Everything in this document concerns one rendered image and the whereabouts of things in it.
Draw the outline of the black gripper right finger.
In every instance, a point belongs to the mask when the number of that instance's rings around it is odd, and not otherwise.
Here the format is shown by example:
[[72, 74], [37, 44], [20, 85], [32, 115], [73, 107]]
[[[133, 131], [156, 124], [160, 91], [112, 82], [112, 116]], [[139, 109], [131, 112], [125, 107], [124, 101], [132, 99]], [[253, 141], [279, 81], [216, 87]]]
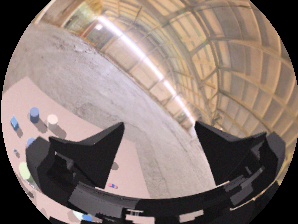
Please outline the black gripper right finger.
[[242, 139], [242, 137], [222, 132], [222, 129], [210, 127], [201, 121], [194, 123], [194, 129], [196, 129], [196, 135], [202, 145], [201, 148], [204, 148], [202, 151], [208, 159], [210, 172], [213, 173], [216, 186], [226, 183], [227, 176], [230, 176], [234, 169], [238, 168], [238, 165], [247, 156], [247, 152], [250, 152], [251, 147], [254, 148], [258, 143], [263, 143], [267, 132]]

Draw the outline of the blue cube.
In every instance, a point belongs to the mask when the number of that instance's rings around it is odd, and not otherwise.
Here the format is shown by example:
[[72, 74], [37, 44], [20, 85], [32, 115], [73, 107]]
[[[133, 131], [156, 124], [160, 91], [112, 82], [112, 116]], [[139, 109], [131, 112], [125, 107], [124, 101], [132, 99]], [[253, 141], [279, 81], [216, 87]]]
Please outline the blue cube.
[[11, 125], [13, 128], [15, 128], [15, 131], [17, 128], [19, 128], [19, 121], [16, 120], [15, 116], [11, 117]]

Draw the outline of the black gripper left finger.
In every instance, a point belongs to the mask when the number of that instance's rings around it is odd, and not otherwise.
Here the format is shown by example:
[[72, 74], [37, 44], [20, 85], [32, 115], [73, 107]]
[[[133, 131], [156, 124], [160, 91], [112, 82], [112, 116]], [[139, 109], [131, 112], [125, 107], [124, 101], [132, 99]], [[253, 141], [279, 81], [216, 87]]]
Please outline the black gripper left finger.
[[59, 152], [60, 155], [72, 159], [98, 188], [105, 190], [110, 168], [112, 168], [114, 157], [117, 156], [124, 131], [124, 121], [120, 121], [77, 143], [72, 140], [63, 140], [61, 137], [60, 139], [55, 136], [48, 137], [56, 153]]

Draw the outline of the blue cylinder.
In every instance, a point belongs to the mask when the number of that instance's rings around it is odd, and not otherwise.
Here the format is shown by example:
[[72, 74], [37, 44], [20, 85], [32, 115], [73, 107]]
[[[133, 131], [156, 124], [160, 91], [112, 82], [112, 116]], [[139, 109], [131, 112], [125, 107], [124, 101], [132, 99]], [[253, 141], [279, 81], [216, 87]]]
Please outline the blue cylinder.
[[36, 139], [33, 139], [33, 137], [29, 137], [29, 140], [27, 140], [27, 147], [28, 145], [31, 145], [33, 143], [33, 140], [36, 140]]
[[39, 108], [33, 107], [31, 108], [31, 123], [37, 124], [39, 120]]

